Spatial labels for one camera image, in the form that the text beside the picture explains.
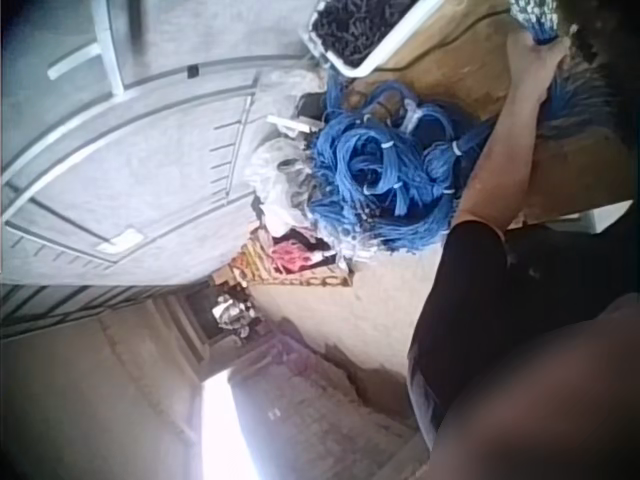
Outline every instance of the ceiling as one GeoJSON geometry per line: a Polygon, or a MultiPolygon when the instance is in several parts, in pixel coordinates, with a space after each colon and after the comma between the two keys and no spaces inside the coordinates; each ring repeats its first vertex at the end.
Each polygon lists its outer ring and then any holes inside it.
{"type": "Polygon", "coordinates": [[[2,46],[3,283],[175,285],[255,219],[243,170],[313,0],[36,0],[2,46]]]}

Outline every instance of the black sleeve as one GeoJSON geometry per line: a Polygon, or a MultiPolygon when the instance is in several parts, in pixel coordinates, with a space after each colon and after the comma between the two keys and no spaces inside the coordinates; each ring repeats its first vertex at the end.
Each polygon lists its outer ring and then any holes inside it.
{"type": "Polygon", "coordinates": [[[506,278],[500,236],[481,222],[454,226],[409,350],[409,391],[425,437],[504,350],[506,278]]]}

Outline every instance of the white cable tie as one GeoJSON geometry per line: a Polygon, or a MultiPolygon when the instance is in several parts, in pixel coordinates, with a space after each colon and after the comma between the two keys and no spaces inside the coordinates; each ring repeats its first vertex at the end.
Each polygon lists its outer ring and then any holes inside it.
{"type": "Polygon", "coordinates": [[[453,153],[456,154],[456,157],[461,157],[462,156],[462,152],[458,148],[458,141],[457,140],[451,144],[451,148],[453,148],[453,153]]]}

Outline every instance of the sunlight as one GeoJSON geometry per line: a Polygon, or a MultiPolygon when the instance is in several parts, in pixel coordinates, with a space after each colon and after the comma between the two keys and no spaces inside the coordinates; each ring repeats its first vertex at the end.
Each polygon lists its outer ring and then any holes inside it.
{"type": "Polygon", "coordinates": [[[202,393],[204,480],[259,480],[242,436],[228,371],[210,378],[202,393]]]}

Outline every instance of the white plastic bag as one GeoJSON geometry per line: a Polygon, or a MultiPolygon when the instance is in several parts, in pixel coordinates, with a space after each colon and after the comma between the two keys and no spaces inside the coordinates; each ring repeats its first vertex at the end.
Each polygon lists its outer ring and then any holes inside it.
{"type": "Polygon", "coordinates": [[[300,142],[276,138],[258,148],[245,170],[245,180],[262,200],[265,226],[274,237],[291,227],[309,227],[305,214],[311,170],[300,142]]]}

